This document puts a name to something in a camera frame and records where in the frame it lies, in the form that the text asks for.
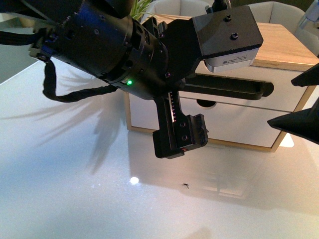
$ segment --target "white table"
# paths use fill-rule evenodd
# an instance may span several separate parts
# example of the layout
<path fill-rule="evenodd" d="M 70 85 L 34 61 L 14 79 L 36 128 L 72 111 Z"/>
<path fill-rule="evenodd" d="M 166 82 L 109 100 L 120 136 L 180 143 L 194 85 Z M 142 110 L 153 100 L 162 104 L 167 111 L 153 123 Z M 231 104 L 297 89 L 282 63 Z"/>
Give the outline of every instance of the white table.
<path fill-rule="evenodd" d="M 100 85 L 55 64 L 59 94 Z M 1 239 L 319 238 L 319 146 L 157 159 L 151 135 L 128 132 L 121 91 L 53 102 L 43 67 L 0 85 Z"/>

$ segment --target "screw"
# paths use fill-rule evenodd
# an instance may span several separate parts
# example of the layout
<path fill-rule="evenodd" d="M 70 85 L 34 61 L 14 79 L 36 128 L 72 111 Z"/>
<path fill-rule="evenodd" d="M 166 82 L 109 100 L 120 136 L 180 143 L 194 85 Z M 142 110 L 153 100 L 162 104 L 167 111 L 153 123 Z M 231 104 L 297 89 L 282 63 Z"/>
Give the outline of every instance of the screw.
<path fill-rule="evenodd" d="M 232 39 L 232 40 L 237 40 L 237 38 L 238 38 L 238 33 L 237 32 L 231 34 L 231 36 L 230 36 L 230 39 Z"/>
<path fill-rule="evenodd" d="M 180 123 L 180 124 L 179 124 L 179 127 L 185 128 L 185 127 L 186 127 L 186 123 L 185 123 L 185 122 Z"/>
<path fill-rule="evenodd" d="M 225 16 L 224 21 L 225 22 L 231 21 L 231 15 Z"/>

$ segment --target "wall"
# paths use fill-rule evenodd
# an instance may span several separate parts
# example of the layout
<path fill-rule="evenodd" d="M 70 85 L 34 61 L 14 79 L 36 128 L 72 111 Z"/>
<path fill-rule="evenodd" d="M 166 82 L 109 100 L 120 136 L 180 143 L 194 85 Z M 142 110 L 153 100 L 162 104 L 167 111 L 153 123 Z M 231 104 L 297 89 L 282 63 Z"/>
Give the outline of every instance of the wall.
<path fill-rule="evenodd" d="M 19 28 L 17 18 L 0 14 L 0 30 L 18 34 L 32 34 L 32 28 Z M 36 60 L 29 56 L 29 46 L 0 45 L 0 83 L 30 66 Z"/>

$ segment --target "black cable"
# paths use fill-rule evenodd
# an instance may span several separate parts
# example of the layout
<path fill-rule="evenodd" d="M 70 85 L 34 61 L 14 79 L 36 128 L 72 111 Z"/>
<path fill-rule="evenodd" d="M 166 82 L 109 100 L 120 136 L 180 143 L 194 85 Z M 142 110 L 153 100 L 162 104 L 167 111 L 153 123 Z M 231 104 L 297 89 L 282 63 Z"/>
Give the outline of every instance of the black cable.
<path fill-rule="evenodd" d="M 112 85 L 108 85 L 104 87 L 75 91 L 64 96 L 57 96 L 56 95 L 56 71 L 55 71 L 55 66 L 51 60 L 49 60 L 46 63 L 46 66 L 44 68 L 44 73 L 45 73 L 45 78 L 43 82 L 43 86 L 44 86 L 43 94 L 47 98 L 54 101 L 59 101 L 64 103 L 76 102 L 88 97 L 111 93 L 118 89 Z"/>
<path fill-rule="evenodd" d="M 10 46 L 25 46 L 35 43 L 44 36 L 45 29 L 40 29 L 36 34 L 17 34 L 11 32 L 0 31 L 0 44 Z"/>

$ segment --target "white drawer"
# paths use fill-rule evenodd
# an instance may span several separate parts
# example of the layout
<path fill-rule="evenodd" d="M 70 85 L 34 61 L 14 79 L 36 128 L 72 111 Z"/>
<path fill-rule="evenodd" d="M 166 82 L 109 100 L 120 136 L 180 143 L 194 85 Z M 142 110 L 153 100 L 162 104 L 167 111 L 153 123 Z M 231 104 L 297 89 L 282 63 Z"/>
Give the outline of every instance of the white drawer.
<path fill-rule="evenodd" d="M 180 92 L 181 97 L 293 112 L 306 90 L 306 87 L 295 87 L 291 84 L 291 80 L 302 73 L 300 71 L 249 66 L 231 71 L 211 73 L 207 70 L 204 63 L 201 62 L 196 72 L 205 75 L 267 81 L 273 83 L 274 91 L 268 97 L 262 97 L 257 101 L 190 92 Z"/>
<path fill-rule="evenodd" d="M 194 99 L 181 98 L 185 115 L 203 114 L 211 139 L 271 147 L 280 131 L 271 128 L 267 121 L 286 113 L 253 107 L 217 103 L 212 108 L 199 106 Z M 154 101 L 144 101 L 130 95 L 131 124 L 133 127 L 158 129 Z"/>

